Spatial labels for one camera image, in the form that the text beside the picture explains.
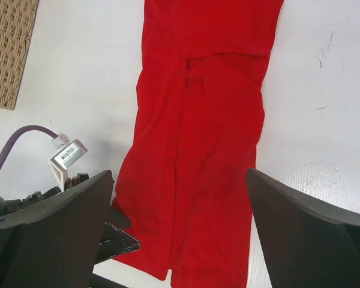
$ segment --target wicker mat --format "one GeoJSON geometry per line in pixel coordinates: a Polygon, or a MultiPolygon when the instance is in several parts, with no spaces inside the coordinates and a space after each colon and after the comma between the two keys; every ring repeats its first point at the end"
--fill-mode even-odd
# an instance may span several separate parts
{"type": "Polygon", "coordinates": [[[0,108],[13,110],[38,0],[0,0],[0,108]]]}

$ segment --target barcode label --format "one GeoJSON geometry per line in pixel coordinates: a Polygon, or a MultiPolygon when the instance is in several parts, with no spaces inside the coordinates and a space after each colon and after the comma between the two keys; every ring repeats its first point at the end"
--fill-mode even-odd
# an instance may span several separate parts
{"type": "Polygon", "coordinates": [[[64,153],[60,156],[61,160],[65,160],[71,156],[71,154],[75,153],[77,149],[74,149],[73,147],[69,147],[64,153]]]}

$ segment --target white surface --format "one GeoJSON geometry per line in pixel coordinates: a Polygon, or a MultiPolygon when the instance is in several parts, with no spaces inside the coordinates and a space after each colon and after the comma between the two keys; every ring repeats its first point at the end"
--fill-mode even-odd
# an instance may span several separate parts
{"type": "MultiPolygon", "coordinates": [[[[44,125],[89,149],[72,174],[117,177],[133,136],[142,23],[143,0],[40,0],[16,109],[0,109],[0,150],[17,128],[44,125]]],[[[285,0],[263,92],[258,168],[360,212],[360,0],[285,0]]],[[[0,194],[55,185],[54,150],[40,133],[25,135],[0,194]]],[[[252,240],[248,286],[270,287],[256,233],[252,240]]],[[[170,287],[114,261],[95,272],[128,287],[170,287]]]]}

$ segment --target red garment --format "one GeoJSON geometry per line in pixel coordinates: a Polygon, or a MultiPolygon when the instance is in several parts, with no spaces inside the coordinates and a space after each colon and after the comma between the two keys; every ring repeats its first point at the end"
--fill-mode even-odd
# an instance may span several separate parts
{"type": "Polygon", "coordinates": [[[245,173],[283,0],[146,0],[135,137],[114,206],[140,251],[117,260],[174,288],[243,288],[245,173]]]}

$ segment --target purple cable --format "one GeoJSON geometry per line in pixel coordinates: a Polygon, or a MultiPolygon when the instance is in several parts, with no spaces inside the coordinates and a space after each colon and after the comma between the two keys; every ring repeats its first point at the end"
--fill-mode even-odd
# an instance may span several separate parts
{"type": "Polygon", "coordinates": [[[25,126],[23,128],[18,129],[8,139],[8,141],[6,142],[6,144],[3,147],[2,151],[0,152],[0,170],[1,170],[1,167],[3,166],[4,162],[6,161],[9,153],[11,152],[13,145],[18,140],[18,138],[22,134],[29,132],[29,131],[40,131],[40,132],[46,133],[47,135],[49,135],[50,137],[52,137],[54,139],[58,137],[58,135],[56,133],[54,133],[54,132],[50,131],[49,129],[42,127],[42,126],[29,125],[29,126],[25,126]]]}

